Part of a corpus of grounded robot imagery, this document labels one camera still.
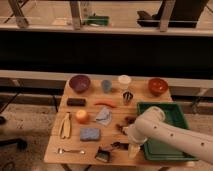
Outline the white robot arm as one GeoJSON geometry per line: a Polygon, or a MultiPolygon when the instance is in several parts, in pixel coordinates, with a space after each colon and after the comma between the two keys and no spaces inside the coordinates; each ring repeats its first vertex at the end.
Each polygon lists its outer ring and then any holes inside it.
{"type": "Polygon", "coordinates": [[[139,115],[127,128],[129,151],[153,138],[213,165],[213,136],[171,126],[164,120],[165,114],[157,106],[139,115]]]}

